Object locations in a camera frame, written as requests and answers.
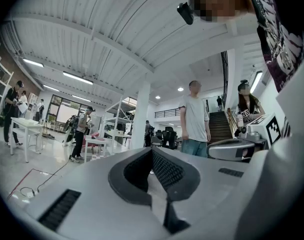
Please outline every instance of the vent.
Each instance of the vent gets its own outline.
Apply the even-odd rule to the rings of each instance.
[[[45,227],[56,231],[80,195],[80,192],[70,189],[66,190],[39,219],[39,222]]]
[[[235,177],[239,177],[239,178],[241,178],[243,176],[243,173],[244,173],[242,171],[232,170],[232,169],[228,169],[228,168],[221,168],[218,171],[220,173],[235,176]]]

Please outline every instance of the white column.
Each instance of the white column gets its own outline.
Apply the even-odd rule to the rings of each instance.
[[[131,150],[143,147],[145,124],[147,118],[147,107],[150,96],[151,84],[143,81],[141,88],[138,91],[137,104],[133,122],[133,131],[131,139]]]

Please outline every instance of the shoe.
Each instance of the shoe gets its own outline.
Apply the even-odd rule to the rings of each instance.
[[[79,159],[79,160],[84,160],[84,158],[82,156],[80,156],[80,155],[76,156],[76,158]]]
[[[70,157],[70,160],[71,160],[73,163],[79,163],[79,161],[77,161],[76,158],[74,158],[74,157],[72,157],[72,156]]]

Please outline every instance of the hand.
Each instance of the hand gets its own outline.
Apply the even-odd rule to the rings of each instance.
[[[207,142],[210,142],[210,140],[211,140],[211,133],[210,132],[206,132],[206,136],[207,136]]]
[[[185,141],[188,140],[187,130],[182,131],[182,139],[185,140]]]

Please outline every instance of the black cap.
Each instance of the black cap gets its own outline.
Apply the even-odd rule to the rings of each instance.
[[[17,82],[17,85],[18,85],[19,87],[24,87],[23,82],[22,82],[22,81],[20,81],[20,80]]]

